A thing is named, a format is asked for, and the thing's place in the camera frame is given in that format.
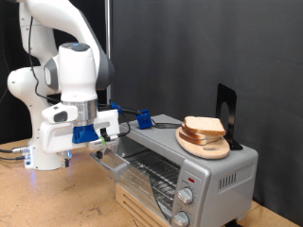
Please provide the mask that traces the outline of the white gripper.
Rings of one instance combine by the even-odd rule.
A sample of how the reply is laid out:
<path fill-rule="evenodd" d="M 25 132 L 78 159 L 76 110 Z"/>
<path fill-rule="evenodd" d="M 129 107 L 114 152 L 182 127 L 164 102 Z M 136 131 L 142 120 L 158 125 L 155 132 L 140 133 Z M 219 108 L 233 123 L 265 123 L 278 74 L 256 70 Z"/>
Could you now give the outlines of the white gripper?
<path fill-rule="evenodd" d="M 72 122 L 50 124 L 45 121 L 41 125 L 41 148 L 45 153 L 75 148 L 103 149 L 117 145 L 119 134 L 117 110 L 98 112 L 93 123 L 87 126 L 75 126 Z M 104 157 L 100 150 L 96 155 L 99 159 Z M 69 159 L 64 159 L 64 166 L 69 167 Z"/>

